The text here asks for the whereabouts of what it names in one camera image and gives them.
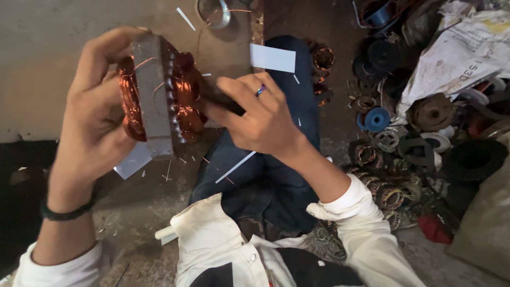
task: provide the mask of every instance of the jeans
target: jeans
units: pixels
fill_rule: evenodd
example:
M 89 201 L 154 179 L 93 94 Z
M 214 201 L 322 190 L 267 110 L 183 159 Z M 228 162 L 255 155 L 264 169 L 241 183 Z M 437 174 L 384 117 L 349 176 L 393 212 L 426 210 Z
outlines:
M 285 93 L 292 121 L 319 150 L 319 109 L 313 93 L 312 60 L 307 45 L 292 36 L 279 36 L 266 46 L 296 52 L 295 75 L 267 70 Z M 267 154 L 256 153 L 217 184 L 215 181 L 251 151 L 237 148 L 226 130 L 200 163 L 197 182 L 189 204 L 223 193 L 225 213 L 240 225 L 255 224 L 252 232 L 267 240 L 296 237 L 309 233 L 317 220 L 306 207 L 318 198 L 310 185 L 295 170 Z

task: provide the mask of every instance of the red object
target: red object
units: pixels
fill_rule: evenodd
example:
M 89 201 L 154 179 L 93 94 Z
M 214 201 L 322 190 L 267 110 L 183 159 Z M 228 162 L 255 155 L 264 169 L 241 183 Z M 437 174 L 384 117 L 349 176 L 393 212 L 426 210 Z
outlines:
M 453 237 L 446 232 L 446 227 L 437 214 L 431 214 L 418 218 L 418 225 L 425 237 L 436 243 L 451 244 Z

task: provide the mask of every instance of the blue wire spool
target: blue wire spool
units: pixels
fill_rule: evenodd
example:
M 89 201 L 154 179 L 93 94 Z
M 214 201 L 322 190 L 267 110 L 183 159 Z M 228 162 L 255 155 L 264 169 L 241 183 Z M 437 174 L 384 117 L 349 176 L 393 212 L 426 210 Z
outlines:
M 361 113 L 358 113 L 358 115 L 356 116 L 356 123 L 358 123 L 358 127 L 360 127 L 360 129 L 364 131 L 368 130 L 365 124 L 363 123 L 363 115 Z
M 382 132 L 389 124 L 390 114 L 383 108 L 375 108 L 365 117 L 365 127 L 374 133 Z

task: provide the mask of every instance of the dirty floor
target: dirty floor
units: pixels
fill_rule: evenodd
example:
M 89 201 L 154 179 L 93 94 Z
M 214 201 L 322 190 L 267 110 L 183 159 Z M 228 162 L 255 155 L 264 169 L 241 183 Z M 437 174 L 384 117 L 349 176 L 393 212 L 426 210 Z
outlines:
M 321 151 L 335 164 L 348 163 L 347 145 L 365 137 L 355 124 L 355 112 L 347 107 L 353 81 L 351 61 L 358 43 L 366 37 L 355 21 L 349 1 L 266 0 L 265 38 L 290 34 L 326 43 L 336 63 L 326 83 L 334 91 L 331 102 L 321 107 Z M 80 4 L 75 2 L 76 9 Z M 95 208 L 98 237 L 120 247 L 120 260 L 100 286 L 174 286 L 177 241 L 165 246 L 154 233 L 169 224 L 187 206 L 199 160 L 222 130 L 210 129 L 203 141 L 189 148 L 182 160 L 152 161 L 127 180 L 110 172 L 98 182 L 103 198 Z M 406 257 L 427 286 L 510 286 L 510 282 L 444 254 L 444 245 L 424 238 L 418 228 L 400 231 Z

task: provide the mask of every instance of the ring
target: ring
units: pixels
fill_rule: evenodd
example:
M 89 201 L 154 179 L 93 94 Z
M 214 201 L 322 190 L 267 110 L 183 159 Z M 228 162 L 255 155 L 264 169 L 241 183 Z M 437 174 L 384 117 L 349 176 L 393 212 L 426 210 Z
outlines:
M 255 94 L 255 97 L 258 97 L 265 89 L 266 89 L 266 85 L 262 84 L 262 86 L 260 86 L 260 89 Z

